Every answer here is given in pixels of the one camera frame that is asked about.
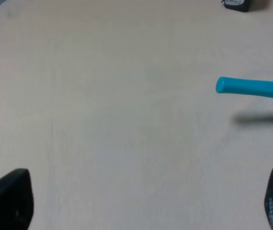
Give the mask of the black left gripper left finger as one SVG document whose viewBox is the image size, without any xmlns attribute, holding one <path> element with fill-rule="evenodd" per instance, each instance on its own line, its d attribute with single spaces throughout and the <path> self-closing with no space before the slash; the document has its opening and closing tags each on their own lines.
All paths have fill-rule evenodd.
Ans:
<svg viewBox="0 0 273 230">
<path fill-rule="evenodd" d="M 27 230 L 34 214 L 28 169 L 15 169 L 0 178 L 0 230 Z"/>
</svg>

